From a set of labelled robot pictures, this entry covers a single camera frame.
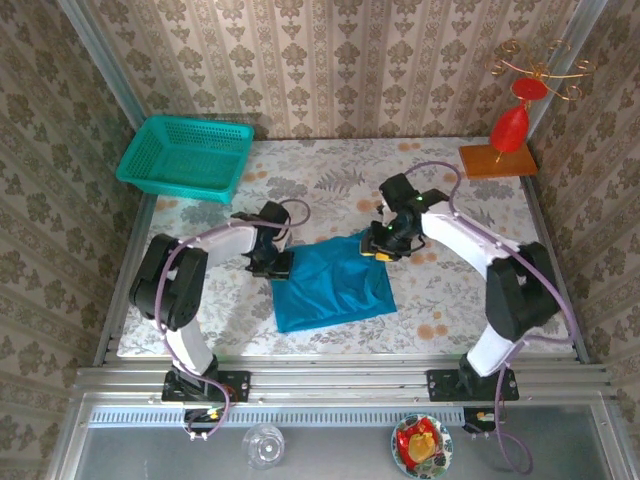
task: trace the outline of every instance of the table surface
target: table surface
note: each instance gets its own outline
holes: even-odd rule
[[[238,211],[258,212],[267,200],[300,198],[312,216],[293,231],[293,244],[311,244],[348,236],[378,219],[378,186],[387,178],[428,160],[462,169],[458,147],[486,139],[428,138],[375,140],[307,140],[256,142],[232,205],[159,197],[147,235],[186,238],[223,223]],[[410,178],[420,191],[448,193],[455,175],[427,167]],[[463,180],[456,205],[500,234],[522,242],[537,240],[534,221],[520,179]],[[288,205],[293,220],[303,208]],[[309,354],[462,354],[487,324],[485,282],[453,251],[435,241],[410,259],[388,264],[398,312],[368,320],[289,334],[278,333],[271,287],[244,271],[237,257],[207,273],[198,320],[207,344],[222,355]],[[563,338],[560,315],[543,329]],[[568,345],[535,343],[532,353],[571,352]],[[165,356],[153,322],[130,307],[118,355]]]

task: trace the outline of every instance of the wall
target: wall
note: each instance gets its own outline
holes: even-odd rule
[[[531,144],[587,346],[640,453],[640,2],[609,1],[581,56],[599,64],[588,96],[554,101]]]
[[[147,115],[220,115],[257,138],[484,135],[577,0],[86,0]]]
[[[131,137],[53,1],[0,1],[0,478],[43,478],[89,365],[139,195]]]

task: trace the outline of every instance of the purple cable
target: purple cable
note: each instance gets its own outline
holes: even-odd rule
[[[456,183],[453,186],[453,188],[451,189],[451,193],[449,194],[449,209],[451,210],[451,214],[453,215],[453,218],[456,219],[457,221],[461,222],[463,225],[465,225],[472,232],[476,233],[477,235],[480,235],[485,240],[488,240],[489,242],[493,243],[496,247],[501,248],[502,250],[507,252],[509,255],[511,255],[513,258],[515,258],[523,267],[525,267],[534,277],[536,277],[536,279],[540,283],[542,283],[542,285],[545,286],[545,288],[553,296],[554,300],[558,303],[558,305],[560,306],[560,309],[562,310],[562,313],[564,313],[564,316],[567,319],[567,323],[569,325],[569,336],[567,338],[557,339],[557,338],[545,337],[543,335],[534,335],[534,334],[524,335],[520,339],[520,341],[518,342],[518,346],[505,359],[505,361],[503,362],[502,366],[500,367],[500,373],[498,375],[498,385],[496,387],[496,396],[495,396],[495,399],[494,399],[495,417],[496,417],[496,419],[499,419],[500,418],[500,397],[501,397],[501,392],[502,392],[502,384],[504,382],[504,375],[505,375],[505,372],[506,372],[509,364],[518,355],[518,353],[520,352],[520,350],[524,346],[524,343],[527,342],[527,341],[530,341],[530,340],[534,340],[534,341],[537,340],[537,341],[543,341],[543,342],[547,342],[547,343],[554,343],[554,344],[561,344],[561,345],[565,345],[565,344],[568,344],[568,343],[573,343],[573,341],[575,340],[575,338],[578,335],[578,323],[576,322],[576,319],[575,319],[575,317],[573,315],[573,311],[571,310],[571,308],[569,308],[569,305],[567,305],[567,303],[565,302],[564,298],[562,298],[562,295],[560,295],[560,292],[558,292],[558,290],[554,287],[554,285],[549,280],[547,280],[547,278],[544,275],[542,275],[542,273],[540,273],[540,271],[537,268],[535,268],[533,265],[531,265],[531,263],[529,263],[518,252],[516,252],[515,250],[513,250],[509,246],[504,245],[498,238],[496,238],[493,235],[491,235],[491,234],[485,232],[484,230],[478,228],[476,225],[474,225],[473,223],[469,222],[466,218],[464,218],[463,216],[460,215],[460,212],[458,212],[458,210],[456,209],[455,205],[453,204],[453,197],[456,194],[456,192],[458,191],[458,188],[460,187],[460,183],[462,182],[462,175],[460,175],[460,171],[455,166],[451,165],[450,163],[441,162],[441,161],[437,161],[437,160],[429,161],[429,162],[421,162],[421,163],[418,163],[418,164],[414,165],[409,170],[407,170],[405,172],[405,175],[409,175],[410,173],[418,170],[419,168],[428,167],[428,166],[431,166],[431,165],[438,165],[438,166],[441,166],[441,167],[446,167],[446,168],[448,168],[450,170],[453,170],[453,172],[456,174]],[[500,422],[499,421],[496,421],[495,435],[498,438],[498,444],[500,445],[500,450],[502,451],[502,455],[503,455],[504,459],[506,460],[506,462],[511,467],[511,469],[513,471],[517,472],[517,473],[522,474],[522,475],[529,475],[533,471],[533,456],[531,455],[531,451],[524,444],[524,442],[522,442],[521,440],[519,440],[518,438],[516,438],[513,435],[510,435],[508,433],[503,433],[501,431],[501,429],[500,429]],[[529,466],[526,469],[524,469],[524,470],[519,469],[513,463],[511,458],[509,458],[509,455],[507,454],[507,451],[506,451],[506,449],[504,447],[503,437],[510,438],[511,440],[513,440],[525,452],[525,454],[527,456],[527,459],[529,461]]]
[[[296,198],[290,198],[290,199],[287,199],[287,200],[283,200],[282,202],[280,202],[280,204],[283,205],[285,203],[293,203],[293,202],[300,203],[307,209],[307,214],[305,215],[304,219],[301,220],[300,222],[292,223],[292,224],[289,224],[289,225],[284,225],[284,224],[280,224],[280,223],[265,222],[265,221],[262,221],[262,220],[251,220],[251,221],[248,221],[248,222],[238,221],[238,222],[234,222],[234,223],[229,221],[224,225],[215,226],[212,229],[201,233],[200,235],[197,235],[195,237],[191,237],[191,238],[185,240],[184,242],[182,242],[180,245],[178,245],[175,248],[175,250],[173,250],[171,252],[169,257],[167,258],[167,261],[165,262],[164,266],[162,267],[162,272],[160,273],[160,279],[158,280],[158,288],[156,290],[156,298],[155,298],[155,303],[154,303],[154,317],[155,317],[155,322],[156,322],[156,328],[162,334],[162,343],[164,344],[164,347],[169,352],[169,355],[171,356],[171,359],[173,360],[173,362],[177,363],[182,371],[184,371],[188,375],[192,376],[196,380],[200,380],[201,382],[205,382],[205,383],[208,383],[209,385],[212,385],[212,386],[216,387],[224,395],[224,412],[222,413],[222,417],[220,417],[220,421],[216,424],[216,426],[214,426],[208,432],[206,432],[207,436],[214,434],[222,426],[222,424],[226,422],[227,417],[229,416],[229,410],[230,410],[229,407],[230,407],[230,404],[231,404],[231,400],[229,398],[229,392],[227,392],[227,389],[224,388],[224,386],[221,383],[216,382],[215,380],[203,377],[202,375],[198,375],[197,373],[192,372],[178,358],[178,356],[176,355],[176,352],[173,350],[173,348],[171,348],[171,345],[169,345],[169,342],[167,340],[167,327],[164,326],[162,324],[162,322],[160,321],[160,308],[161,308],[161,303],[162,303],[162,293],[164,292],[164,286],[165,286],[165,283],[167,281],[167,275],[169,274],[169,270],[171,269],[171,265],[173,265],[174,260],[176,259],[176,257],[178,256],[178,254],[182,250],[187,248],[189,245],[192,245],[193,243],[200,242],[202,240],[207,240],[207,239],[215,236],[216,234],[219,234],[219,233],[221,233],[221,232],[223,232],[223,231],[225,231],[225,230],[227,230],[229,228],[234,228],[236,226],[245,226],[245,225],[253,225],[253,226],[256,226],[256,227],[274,227],[274,228],[287,227],[287,228],[294,228],[294,227],[299,227],[301,225],[304,225],[305,223],[307,223],[307,221],[311,217],[311,207],[309,207],[309,204],[307,204],[304,200],[299,200],[299,199],[296,199]]]

